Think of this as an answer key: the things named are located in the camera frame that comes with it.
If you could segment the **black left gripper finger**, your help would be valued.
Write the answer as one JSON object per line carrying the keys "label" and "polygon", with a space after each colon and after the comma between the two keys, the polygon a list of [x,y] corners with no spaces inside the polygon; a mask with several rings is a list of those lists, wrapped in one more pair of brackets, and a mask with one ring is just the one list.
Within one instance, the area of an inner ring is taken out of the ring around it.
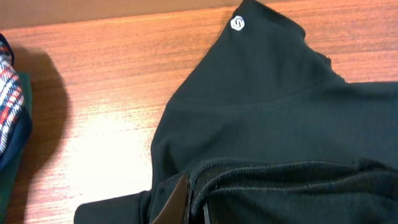
{"label": "black left gripper finger", "polygon": [[190,181],[189,176],[184,174],[152,224],[188,224],[189,214]]}

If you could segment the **black t-shirt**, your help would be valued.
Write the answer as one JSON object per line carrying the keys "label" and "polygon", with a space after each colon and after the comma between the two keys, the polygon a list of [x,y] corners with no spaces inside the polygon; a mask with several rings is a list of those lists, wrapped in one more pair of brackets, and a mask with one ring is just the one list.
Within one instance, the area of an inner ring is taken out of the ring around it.
{"label": "black t-shirt", "polygon": [[152,188],[75,223],[152,223],[184,174],[189,223],[396,223],[397,83],[348,83],[304,39],[242,2],[167,103]]}

